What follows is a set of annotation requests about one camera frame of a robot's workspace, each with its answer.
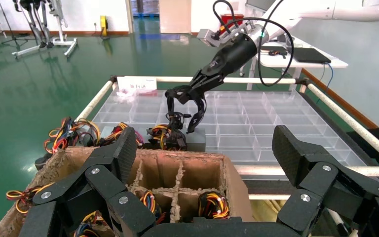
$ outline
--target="black cable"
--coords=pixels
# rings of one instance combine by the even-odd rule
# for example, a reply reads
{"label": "black cable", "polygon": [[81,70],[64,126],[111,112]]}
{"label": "black cable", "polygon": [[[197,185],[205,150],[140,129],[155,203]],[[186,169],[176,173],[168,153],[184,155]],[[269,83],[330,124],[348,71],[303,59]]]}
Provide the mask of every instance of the black cable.
{"label": "black cable", "polygon": [[[271,13],[269,14],[267,20],[269,20],[271,18],[271,16],[274,14],[275,10],[278,8],[278,6],[283,2],[284,0],[280,0],[277,5],[274,7],[274,9],[271,11]],[[264,35],[264,32],[265,32],[265,27],[266,25],[268,24],[267,21],[265,21],[265,24],[264,24],[264,27],[262,27],[262,32],[261,32],[261,36]],[[291,56],[290,56],[290,62],[286,68],[286,70],[284,71],[284,74],[287,72],[288,68],[291,66],[291,61],[293,60],[293,55],[294,55],[294,43],[293,43],[293,39],[290,35],[290,33],[287,33],[287,35],[289,35],[289,38],[290,38],[290,42],[291,42]],[[259,79],[261,80],[261,83],[262,85],[264,86],[273,86],[273,85],[276,85],[277,83],[279,83],[281,81],[281,79],[283,78],[280,77],[276,82],[270,84],[270,85],[267,85],[264,83],[264,80],[262,78],[262,73],[261,73],[261,46],[262,46],[262,37],[260,37],[259,39],[259,47],[258,47],[258,75],[259,75]]]}
{"label": "black cable", "polygon": [[[265,21],[265,22],[269,22],[269,23],[272,23],[276,26],[278,26],[280,29],[282,29],[288,36],[288,39],[290,40],[290,43],[291,43],[291,46],[294,46],[294,42],[293,42],[293,38],[291,37],[291,34],[290,32],[288,32],[288,30],[282,26],[281,24],[275,22],[275,21],[272,21],[272,20],[269,20],[269,19],[264,19],[264,18],[259,18],[259,17],[244,17],[244,18],[240,18],[240,19],[237,19],[238,21],[247,21],[247,20],[254,20],[254,21]],[[234,21],[230,21],[230,22],[227,22],[226,25],[229,25],[231,23],[233,23]],[[290,68],[291,66],[291,62],[293,61],[293,56],[294,56],[294,47],[291,47],[291,55],[290,55],[290,60],[288,61],[288,64],[287,64],[287,67],[285,68],[283,74],[281,75],[281,77],[274,83],[270,84],[270,85],[267,85],[264,83],[264,80],[261,76],[261,67],[260,67],[260,64],[261,64],[261,61],[260,61],[260,54],[261,54],[261,42],[260,41],[260,44],[258,45],[258,71],[259,71],[259,75],[260,75],[260,79],[261,79],[261,83],[264,85],[264,86],[273,86],[273,85],[276,85],[277,83],[279,83],[281,81],[281,79],[283,77],[285,77],[285,75],[287,74],[288,72],[288,69]]]}
{"label": "black cable", "polygon": [[215,1],[215,2],[213,3],[213,13],[214,13],[214,15],[216,15],[217,19],[220,21],[220,24],[221,24],[222,26],[224,26],[224,28],[226,29],[226,31],[230,34],[230,33],[231,33],[230,29],[228,28],[227,25],[225,25],[225,22],[220,18],[220,16],[219,16],[219,15],[217,14],[217,12],[216,12],[216,4],[218,4],[219,2],[225,3],[225,4],[230,8],[231,17],[232,17],[232,19],[233,19],[233,21],[234,21],[234,20],[236,20],[236,18],[234,17],[233,7],[232,7],[231,4],[230,4],[228,1],[226,1],[226,0],[217,0],[217,1]]}

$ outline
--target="laptop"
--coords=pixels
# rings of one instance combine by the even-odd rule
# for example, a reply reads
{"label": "laptop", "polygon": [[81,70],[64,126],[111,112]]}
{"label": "laptop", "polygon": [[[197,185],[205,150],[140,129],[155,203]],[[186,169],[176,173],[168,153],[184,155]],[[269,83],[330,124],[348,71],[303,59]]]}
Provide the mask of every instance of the laptop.
{"label": "laptop", "polygon": [[294,48],[294,59],[300,63],[331,63],[331,60],[314,48]]}

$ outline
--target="blue object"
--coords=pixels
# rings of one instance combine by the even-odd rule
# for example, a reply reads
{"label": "blue object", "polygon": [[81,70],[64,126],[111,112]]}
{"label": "blue object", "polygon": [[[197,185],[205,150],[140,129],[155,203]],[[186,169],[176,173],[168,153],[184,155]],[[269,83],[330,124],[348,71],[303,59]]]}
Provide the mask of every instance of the blue object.
{"label": "blue object", "polygon": [[180,34],[141,34],[141,40],[179,40]]}

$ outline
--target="table leg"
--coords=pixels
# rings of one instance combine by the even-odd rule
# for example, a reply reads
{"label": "table leg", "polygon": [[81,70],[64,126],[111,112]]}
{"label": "table leg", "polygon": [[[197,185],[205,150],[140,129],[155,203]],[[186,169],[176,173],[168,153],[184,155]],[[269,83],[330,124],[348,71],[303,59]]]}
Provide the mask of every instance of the table leg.
{"label": "table leg", "polygon": [[[301,74],[302,74],[302,68],[294,68],[294,73],[292,74],[292,77],[294,79],[299,79]],[[295,90],[296,87],[297,87],[296,84],[292,84],[290,85],[289,90]]]}
{"label": "table leg", "polygon": [[[254,78],[255,77],[255,68],[256,68],[256,62],[258,59],[256,57],[252,58],[251,67],[249,68],[249,77]],[[252,90],[252,83],[248,83],[248,86],[246,87],[246,90]]]}

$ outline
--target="red component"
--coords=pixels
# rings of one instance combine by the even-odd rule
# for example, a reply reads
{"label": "red component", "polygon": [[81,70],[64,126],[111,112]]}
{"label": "red component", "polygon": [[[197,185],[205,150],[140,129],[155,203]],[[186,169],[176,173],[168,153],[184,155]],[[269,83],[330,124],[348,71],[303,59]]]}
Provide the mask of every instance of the red component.
{"label": "red component", "polygon": [[[240,19],[240,18],[243,18],[244,15],[243,14],[235,14],[234,17],[235,17],[235,19]],[[225,24],[227,22],[233,20],[231,14],[221,15],[221,18],[222,18],[222,20],[224,21]],[[238,23],[238,25],[242,25],[243,21],[238,21],[237,23]],[[220,27],[220,35],[223,34],[224,31],[226,31],[226,29],[223,26],[221,26]]]}

